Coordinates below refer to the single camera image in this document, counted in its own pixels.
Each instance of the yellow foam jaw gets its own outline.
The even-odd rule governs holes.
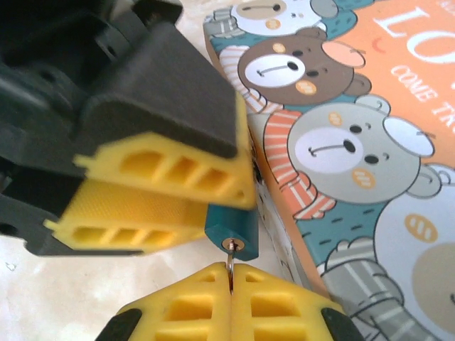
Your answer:
[[[208,204],[112,183],[86,180],[54,237],[74,249],[154,252],[204,237]]]
[[[255,206],[245,101],[237,94],[237,149],[232,159],[147,133],[100,146],[90,158],[76,156],[91,179],[250,209]]]
[[[142,312],[128,340],[333,341],[321,309],[342,312],[338,304],[246,264],[234,266],[231,295],[225,267],[212,264],[124,306],[117,315]]]
[[[230,292],[224,263],[124,306],[142,311],[129,341],[229,341]]]

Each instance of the white surface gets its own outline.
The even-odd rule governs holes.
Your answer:
[[[226,0],[183,0],[178,28],[202,54],[202,22]],[[282,277],[261,227],[260,258],[251,265]],[[125,304],[153,293],[226,256],[207,239],[148,256],[38,258],[22,241],[0,237],[2,341],[93,341]]]

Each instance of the striped scarf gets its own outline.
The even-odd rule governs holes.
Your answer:
[[[205,34],[214,38],[234,38],[245,34],[238,28],[237,19],[230,15],[232,7],[218,9],[213,17],[204,23]]]
[[[387,340],[439,340],[404,307],[401,289],[375,257],[372,238],[339,242],[327,259],[322,279],[348,316],[378,329]]]
[[[336,201],[318,192],[309,177],[297,172],[287,153],[292,124],[302,115],[267,101],[258,91],[243,85],[238,63],[248,46],[228,46],[220,53],[220,64],[232,86],[245,98],[249,114],[270,114],[264,132],[264,152],[294,219],[322,218]]]
[[[220,64],[230,84],[245,98],[249,114],[271,114],[283,109],[283,104],[267,101],[258,91],[248,89],[240,80],[238,64],[248,46],[228,46],[220,53]]]
[[[273,113],[264,130],[264,152],[294,219],[320,219],[336,201],[319,193],[309,177],[294,168],[288,154],[289,132],[301,115],[289,110]]]

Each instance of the black screw hole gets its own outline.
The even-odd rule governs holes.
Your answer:
[[[19,237],[19,230],[8,224],[0,224],[0,234],[10,237]]]
[[[55,82],[55,77],[52,73],[49,71],[40,71],[40,76],[44,79],[47,80],[48,82]]]
[[[114,57],[117,56],[117,54],[115,53],[115,50],[114,50],[114,48],[113,48],[112,46],[107,46],[107,50],[108,50],[109,53],[110,53],[111,55],[113,55]]]

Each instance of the orange book cover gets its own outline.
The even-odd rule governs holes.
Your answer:
[[[366,340],[455,340],[455,1],[255,0],[204,30],[312,288]]]

